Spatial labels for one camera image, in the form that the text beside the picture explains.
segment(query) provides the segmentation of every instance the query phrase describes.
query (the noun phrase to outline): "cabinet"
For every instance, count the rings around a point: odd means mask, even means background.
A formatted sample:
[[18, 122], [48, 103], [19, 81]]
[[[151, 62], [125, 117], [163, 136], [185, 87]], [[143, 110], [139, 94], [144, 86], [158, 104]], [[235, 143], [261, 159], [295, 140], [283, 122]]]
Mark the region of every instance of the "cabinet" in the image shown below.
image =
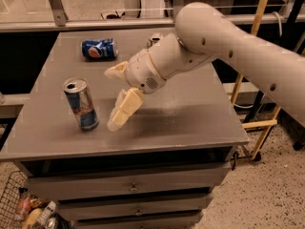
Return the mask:
[[[118, 132], [108, 116], [124, 83], [103, 72], [145, 47], [148, 35], [171, 28], [63, 32], [1, 151], [29, 177], [27, 186], [51, 199], [77, 228], [190, 226], [202, 218], [211, 191], [230, 170], [236, 145], [247, 134], [212, 65], [177, 75]], [[114, 61], [87, 61], [79, 48], [88, 38], [112, 37]], [[62, 83], [88, 79], [98, 127], [78, 129]]]

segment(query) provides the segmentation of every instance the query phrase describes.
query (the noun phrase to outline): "blue can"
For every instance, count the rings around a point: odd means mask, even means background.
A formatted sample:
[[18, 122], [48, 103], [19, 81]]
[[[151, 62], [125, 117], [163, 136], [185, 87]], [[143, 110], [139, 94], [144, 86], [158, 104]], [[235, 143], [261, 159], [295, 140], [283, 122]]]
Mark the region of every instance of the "blue can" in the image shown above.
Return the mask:
[[86, 40], [81, 47], [83, 55], [89, 59], [115, 59], [118, 54], [113, 38]]
[[94, 129], [98, 125], [98, 118], [86, 79], [70, 78], [63, 84], [63, 89], [78, 126], [85, 131]]

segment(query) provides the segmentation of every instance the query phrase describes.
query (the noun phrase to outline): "caster wheel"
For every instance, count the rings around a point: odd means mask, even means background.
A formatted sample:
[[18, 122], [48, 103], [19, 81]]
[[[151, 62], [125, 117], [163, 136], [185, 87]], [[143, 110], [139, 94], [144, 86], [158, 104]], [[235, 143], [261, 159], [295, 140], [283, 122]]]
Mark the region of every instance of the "caster wheel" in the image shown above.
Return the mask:
[[293, 147], [294, 147], [294, 150], [299, 151], [302, 148], [304, 148], [304, 145], [300, 144], [299, 142], [296, 142]]
[[254, 158], [254, 162], [258, 162], [260, 160], [261, 160], [261, 154], [260, 154], [260, 152], [257, 152], [257, 154], [256, 154], [256, 156]]

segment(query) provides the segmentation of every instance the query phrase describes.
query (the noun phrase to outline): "gray drawer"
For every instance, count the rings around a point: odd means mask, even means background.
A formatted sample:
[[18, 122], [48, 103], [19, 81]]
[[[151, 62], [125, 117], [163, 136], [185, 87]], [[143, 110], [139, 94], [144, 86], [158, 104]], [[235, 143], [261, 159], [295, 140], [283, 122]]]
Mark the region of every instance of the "gray drawer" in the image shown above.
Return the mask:
[[202, 212], [155, 215], [138, 219], [105, 219], [77, 222], [77, 229], [153, 229], [168, 226], [193, 226], [202, 218]]
[[148, 214], [201, 210], [208, 207], [213, 196], [206, 193], [175, 193], [156, 197], [105, 198], [94, 202], [58, 205], [58, 213], [66, 220], [101, 219], [113, 217], [143, 217]]
[[219, 185], [229, 162], [29, 178], [27, 187], [40, 198], [57, 200], [181, 190]]

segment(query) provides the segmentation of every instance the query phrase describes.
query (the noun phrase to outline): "glass pane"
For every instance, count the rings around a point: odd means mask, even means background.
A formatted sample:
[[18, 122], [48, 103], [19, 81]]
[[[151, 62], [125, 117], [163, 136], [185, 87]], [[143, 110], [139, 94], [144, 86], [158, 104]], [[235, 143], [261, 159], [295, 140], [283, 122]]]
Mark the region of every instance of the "glass pane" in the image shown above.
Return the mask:
[[53, 16], [48, 0], [0, 0], [0, 21], [47, 22]]
[[70, 21], [166, 18], [165, 0], [62, 0]]

